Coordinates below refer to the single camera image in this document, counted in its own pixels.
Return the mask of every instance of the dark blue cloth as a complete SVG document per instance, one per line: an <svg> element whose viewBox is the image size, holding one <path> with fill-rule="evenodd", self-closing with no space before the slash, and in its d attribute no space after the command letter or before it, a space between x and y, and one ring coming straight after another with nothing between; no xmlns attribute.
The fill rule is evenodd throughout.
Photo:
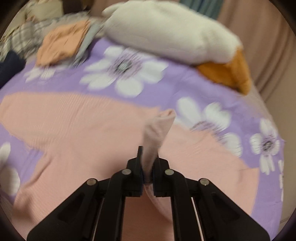
<svg viewBox="0 0 296 241"><path fill-rule="evenodd" d="M5 60L0 62L0 88L26 65L26 60L20 58L14 51L9 51Z"/></svg>

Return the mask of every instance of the beige wall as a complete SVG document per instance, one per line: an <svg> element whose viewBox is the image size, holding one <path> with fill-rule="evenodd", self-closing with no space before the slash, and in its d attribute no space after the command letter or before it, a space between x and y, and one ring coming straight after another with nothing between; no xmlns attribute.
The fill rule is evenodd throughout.
<svg viewBox="0 0 296 241"><path fill-rule="evenodd" d="M281 137L286 141L282 213L282 220L285 221L296 207L296 45L285 74L266 105Z"/></svg>

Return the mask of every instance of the brown curtain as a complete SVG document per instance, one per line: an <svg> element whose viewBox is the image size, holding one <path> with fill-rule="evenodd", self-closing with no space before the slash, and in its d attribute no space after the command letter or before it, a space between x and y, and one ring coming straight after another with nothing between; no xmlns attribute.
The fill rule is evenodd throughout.
<svg viewBox="0 0 296 241"><path fill-rule="evenodd" d="M290 60L295 35L268 0L224 0L218 21L237 34L254 84L266 100Z"/></svg>

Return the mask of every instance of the white flower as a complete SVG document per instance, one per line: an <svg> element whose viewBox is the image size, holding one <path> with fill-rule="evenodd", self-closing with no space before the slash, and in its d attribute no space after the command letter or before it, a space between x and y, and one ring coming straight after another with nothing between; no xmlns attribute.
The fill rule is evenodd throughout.
<svg viewBox="0 0 296 241"><path fill-rule="evenodd" d="M243 147L241 140L235 133L220 132L226 130L231 123L231 113L227 110L221 110L219 102L213 102L206 106L201 112L198 104L190 97L182 97L177 101L178 116L175 123L181 124L190 130L206 130L213 132L217 140L224 147L237 157L242 155Z"/></svg>
<svg viewBox="0 0 296 241"><path fill-rule="evenodd" d="M66 69L65 66L46 67L46 68L34 67L30 71L26 72L24 74L24 77L27 77L26 83L30 82L38 77L40 77L41 80L47 80L47 79L50 79L51 77L53 77L55 72L60 72L64 69Z"/></svg>
<svg viewBox="0 0 296 241"><path fill-rule="evenodd" d="M281 201L284 201L284 162L283 160L279 160L279 170L280 170L280 175L279 175L279 188L281 189Z"/></svg>
<svg viewBox="0 0 296 241"><path fill-rule="evenodd" d="M6 166L11 146L5 142L0 147L0 188L8 195L15 195L20 188L20 177L15 168Z"/></svg>
<svg viewBox="0 0 296 241"><path fill-rule="evenodd" d="M260 156L260 170L262 173L269 175L270 171L274 172L275 167L272 156L279 152L280 141L277 140L278 132L268 119L260 120L260 131L251 136L250 144L252 152Z"/></svg>
<svg viewBox="0 0 296 241"><path fill-rule="evenodd" d="M115 90L124 97L136 97L144 83L156 84L164 76L168 63L154 56L122 46L108 47L105 58L85 68L91 72L80 80L90 90L101 90L115 83Z"/></svg>

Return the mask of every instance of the beige cloth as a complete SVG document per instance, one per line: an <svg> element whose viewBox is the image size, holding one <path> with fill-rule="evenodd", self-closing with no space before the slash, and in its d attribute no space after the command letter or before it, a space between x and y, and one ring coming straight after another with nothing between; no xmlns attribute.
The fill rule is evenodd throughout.
<svg viewBox="0 0 296 241"><path fill-rule="evenodd" d="M79 21L50 31L37 52L37 66L49 66L74 56L89 29L90 22Z"/></svg>
<svg viewBox="0 0 296 241"><path fill-rule="evenodd" d="M239 36L262 98L272 93L290 60L295 35L268 0L224 0L218 21Z"/></svg>
<svg viewBox="0 0 296 241"><path fill-rule="evenodd" d="M26 238L87 179L106 179L125 168L127 160L137 155L139 145L156 150L174 118L173 111L157 113L158 108L73 93L16 93L4 97L0 122L28 146L44 152L33 176L17 193L12 215L17 231ZM144 130L149 134L143 142ZM209 178L251 214L258 168L247 168L209 132L190 132L172 125L159 156L187 178ZM171 220L169 198L156 199L151 189L147 193L155 206L146 194L126 200L123 241L173 240L172 223L155 211L156 207Z"/></svg>

